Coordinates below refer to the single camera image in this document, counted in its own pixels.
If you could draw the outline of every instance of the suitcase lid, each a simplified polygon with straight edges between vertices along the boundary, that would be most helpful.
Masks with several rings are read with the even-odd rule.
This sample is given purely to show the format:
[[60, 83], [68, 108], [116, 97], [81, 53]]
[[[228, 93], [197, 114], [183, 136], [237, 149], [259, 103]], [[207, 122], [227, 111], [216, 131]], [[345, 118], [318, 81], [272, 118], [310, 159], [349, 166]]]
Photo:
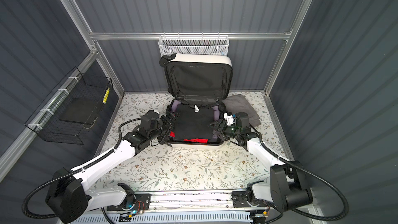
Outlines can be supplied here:
[[176, 98], [223, 100], [232, 79], [231, 60], [226, 56], [173, 54], [160, 60], [168, 91]]

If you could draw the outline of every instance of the wire basket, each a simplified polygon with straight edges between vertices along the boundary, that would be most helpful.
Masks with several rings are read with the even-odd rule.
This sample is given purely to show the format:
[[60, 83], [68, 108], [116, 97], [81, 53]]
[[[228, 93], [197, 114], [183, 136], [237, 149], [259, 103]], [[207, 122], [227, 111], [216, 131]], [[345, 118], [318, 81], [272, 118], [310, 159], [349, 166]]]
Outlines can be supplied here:
[[110, 78], [79, 73], [59, 89], [48, 108], [36, 110], [39, 117], [32, 114], [25, 125], [47, 142], [83, 144], [112, 88]]
[[159, 38], [160, 55], [171, 56], [174, 53], [197, 55], [228, 55], [229, 39], [172, 39], [161, 36]]

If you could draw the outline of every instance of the corrugated metal wall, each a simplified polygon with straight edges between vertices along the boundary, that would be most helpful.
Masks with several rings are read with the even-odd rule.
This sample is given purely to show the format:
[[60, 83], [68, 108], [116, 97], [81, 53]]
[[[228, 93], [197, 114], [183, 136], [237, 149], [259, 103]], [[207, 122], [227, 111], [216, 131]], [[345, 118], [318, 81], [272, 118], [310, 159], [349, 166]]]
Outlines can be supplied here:
[[301, 0], [76, 0], [93, 32], [285, 32]]
[[[347, 197], [337, 223], [398, 216], [398, 0], [314, 0], [271, 100], [295, 159]], [[315, 184], [323, 213], [341, 203]]]
[[[104, 76], [97, 62], [93, 63], [88, 74]], [[25, 217], [21, 205], [26, 195], [37, 186], [52, 178], [62, 167], [71, 169], [92, 159], [102, 139], [119, 97], [111, 90], [107, 103], [90, 132], [92, 138], [84, 145], [45, 142], [39, 137], [23, 153], [11, 171], [0, 183], [0, 222], [1, 223], [55, 223], [56, 218], [35, 220]], [[50, 214], [44, 199], [47, 189], [38, 192], [30, 201], [29, 209], [38, 214]]]
[[[167, 91], [156, 40], [99, 41], [126, 92]], [[264, 89], [283, 40], [231, 40], [231, 89]]]
[[0, 155], [89, 53], [59, 0], [0, 0]]
[[[76, 0], [93, 32], [286, 32], [302, 0]], [[282, 41], [231, 41], [231, 89], [263, 89]], [[155, 41], [100, 41], [126, 91], [164, 91]]]

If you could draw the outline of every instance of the red cloth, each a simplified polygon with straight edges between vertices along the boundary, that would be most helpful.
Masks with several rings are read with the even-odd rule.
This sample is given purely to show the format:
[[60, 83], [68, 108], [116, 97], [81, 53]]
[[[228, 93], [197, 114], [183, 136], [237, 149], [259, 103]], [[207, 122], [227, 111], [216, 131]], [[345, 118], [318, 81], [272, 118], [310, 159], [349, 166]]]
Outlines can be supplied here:
[[[176, 135], [174, 132], [170, 132], [171, 137], [175, 137]], [[202, 138], [195, 138], [195, 139], [184, 139], [184, 141], [189, 141], [189, 142], [197, 142], [197, 143], [207, 143], [207, 139], [202, 139]]]

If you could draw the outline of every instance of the white mesh basket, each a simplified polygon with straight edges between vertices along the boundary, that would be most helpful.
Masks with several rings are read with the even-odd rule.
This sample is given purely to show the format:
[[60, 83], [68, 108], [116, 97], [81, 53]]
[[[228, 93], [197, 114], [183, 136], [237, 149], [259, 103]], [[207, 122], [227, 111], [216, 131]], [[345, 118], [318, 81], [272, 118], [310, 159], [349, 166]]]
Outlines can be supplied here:
[[170, 39], [159, 38], [160, 55], [171, 56], [174, 53], [197, 55], [228, 55], [228, 37], [218, 39]]

